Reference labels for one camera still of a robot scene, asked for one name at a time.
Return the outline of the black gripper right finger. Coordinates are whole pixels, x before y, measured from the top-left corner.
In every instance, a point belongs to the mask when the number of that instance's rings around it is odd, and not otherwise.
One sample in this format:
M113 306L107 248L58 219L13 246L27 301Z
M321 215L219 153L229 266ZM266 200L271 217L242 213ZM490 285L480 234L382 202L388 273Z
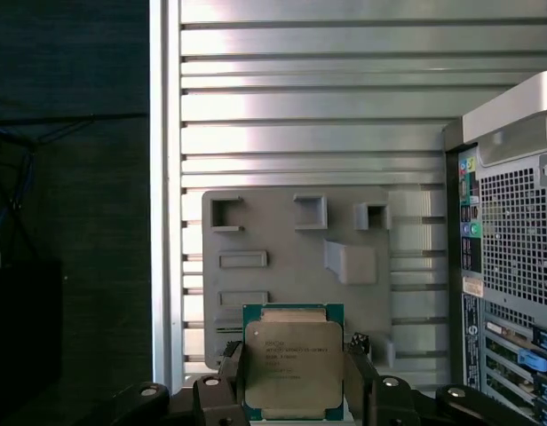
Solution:
M370 359L367 335L344 347L344 397L357 425L533 425L526 416L461 384L439 387L428 397L403 379L381 375Z

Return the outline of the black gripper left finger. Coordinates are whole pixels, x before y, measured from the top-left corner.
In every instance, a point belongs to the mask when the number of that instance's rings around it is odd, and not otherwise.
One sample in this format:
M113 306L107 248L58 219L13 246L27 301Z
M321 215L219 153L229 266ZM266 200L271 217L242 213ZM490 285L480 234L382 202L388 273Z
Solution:
M91 411L92 425L245 425L243 342L227 344L219 370L173 394L160 383L139 383Z

